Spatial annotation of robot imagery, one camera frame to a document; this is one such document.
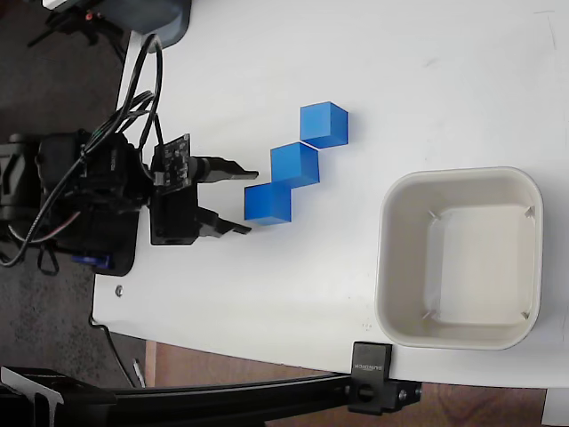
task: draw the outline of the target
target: black clamp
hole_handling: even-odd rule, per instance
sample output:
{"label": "black clamp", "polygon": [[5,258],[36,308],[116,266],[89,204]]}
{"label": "black clamp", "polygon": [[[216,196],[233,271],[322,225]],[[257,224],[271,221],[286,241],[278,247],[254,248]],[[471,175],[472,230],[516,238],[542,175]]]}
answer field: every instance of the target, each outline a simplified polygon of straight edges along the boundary
{"label": "black clamp", "polygon": [[354,342],[348,410],[381,415],[421,400],[421,383],[389,379],[390,344]]}

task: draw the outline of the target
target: white square bowl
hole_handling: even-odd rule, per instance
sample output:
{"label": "white square bowl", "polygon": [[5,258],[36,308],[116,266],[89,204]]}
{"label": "white square bowl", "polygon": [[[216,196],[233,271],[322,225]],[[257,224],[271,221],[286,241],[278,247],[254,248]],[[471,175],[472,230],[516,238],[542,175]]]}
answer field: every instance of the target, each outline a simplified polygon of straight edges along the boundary
{"label": "white square bowl", "polygon": [[512,167],[420,172],[381,209],[376,313],[393,342],[503,350],[540,308],[543,201]]}

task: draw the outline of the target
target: white table surface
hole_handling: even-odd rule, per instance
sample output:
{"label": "white table surface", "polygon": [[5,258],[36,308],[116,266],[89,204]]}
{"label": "white table surface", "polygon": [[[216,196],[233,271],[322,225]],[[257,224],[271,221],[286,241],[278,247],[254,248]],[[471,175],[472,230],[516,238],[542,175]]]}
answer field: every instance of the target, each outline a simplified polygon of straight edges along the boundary
{"label": "white table surface", "polygon": [[[511,165],[545,204],[536,326],[503,351],[396,347],[391,376],[569,387],[568,2],[195,0],[164,62],[164,137],[190,132],[193,154],[257,169],[258,183],[270,180],[269,150],[298,140],[300,106],[348,110],[350,143],[320,151],[321,182],[293,192],[289,224],[153,247],[145,210],[132,272],[97,277],[97,320],[192,349],[349,372],[354,341],[389,342],[374,311],[389,186],[414,171]],[[151,59],[140,89],[153,82]],[[203,184],[200,205],[242,222],[245,185]]]}

